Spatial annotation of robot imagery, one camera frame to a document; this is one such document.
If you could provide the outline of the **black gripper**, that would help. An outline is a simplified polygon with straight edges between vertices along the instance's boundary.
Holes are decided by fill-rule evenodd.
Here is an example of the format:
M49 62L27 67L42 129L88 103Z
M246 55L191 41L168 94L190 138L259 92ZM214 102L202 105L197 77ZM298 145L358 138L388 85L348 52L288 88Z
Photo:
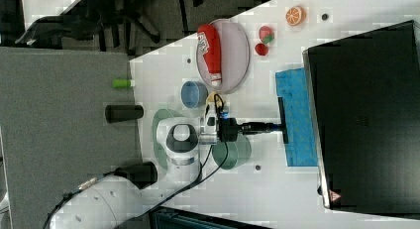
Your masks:
M238 135L255 135L264 132L278 132L280 124L263 122L246 122L238 124L235 118L220 119L218 123L218 138L221 142L236 142Z

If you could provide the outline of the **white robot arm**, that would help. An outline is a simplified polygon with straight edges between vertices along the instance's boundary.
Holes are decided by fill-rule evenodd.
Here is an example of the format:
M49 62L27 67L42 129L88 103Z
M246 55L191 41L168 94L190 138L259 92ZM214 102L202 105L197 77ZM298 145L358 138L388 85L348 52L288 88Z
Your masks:
M153 162L119 167L81 184L49 215L43 229L116 229L201 181L200 153L240 135L286 132L285 121L239 123L208 103L200 117L156 121Z

